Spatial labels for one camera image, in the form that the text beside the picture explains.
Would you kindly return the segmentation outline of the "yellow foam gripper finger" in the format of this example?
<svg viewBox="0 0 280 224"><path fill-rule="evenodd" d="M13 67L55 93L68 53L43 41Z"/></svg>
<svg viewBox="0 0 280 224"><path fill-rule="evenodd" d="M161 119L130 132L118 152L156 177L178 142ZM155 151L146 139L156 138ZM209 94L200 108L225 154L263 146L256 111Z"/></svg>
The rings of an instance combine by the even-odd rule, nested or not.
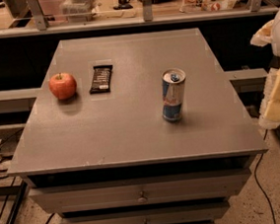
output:
<svg viewBox="0 0 280 224"><path fill-rule="evenodd" d="M275 129L280 125L280 68L269 70L263 91L258 122L262 128Z"/></svg>
<svg viewBox="0 0 280 224"><path fill-rule="evenodd" d="M274 21L270 20L268 23L264 24L256 34L251 37L250 43L252 45L261 47L271 44L274 41L272 37L272 25Z"/></svg>

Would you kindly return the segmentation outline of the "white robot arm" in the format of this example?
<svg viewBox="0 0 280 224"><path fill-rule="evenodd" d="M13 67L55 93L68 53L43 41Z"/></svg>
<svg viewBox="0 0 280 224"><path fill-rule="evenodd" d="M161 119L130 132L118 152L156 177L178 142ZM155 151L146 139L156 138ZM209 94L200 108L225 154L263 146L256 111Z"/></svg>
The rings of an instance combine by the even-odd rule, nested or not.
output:
<svg viewBox="0 0 280 224"><path fill-rule="evenodd" d="M273 20L262 26L250 41L255 46L271 44L276 57L280 57L280 9ZM259 108L259 125L275 129L280 125L280 67L271 67L266 76L263 99Z"/></svg>

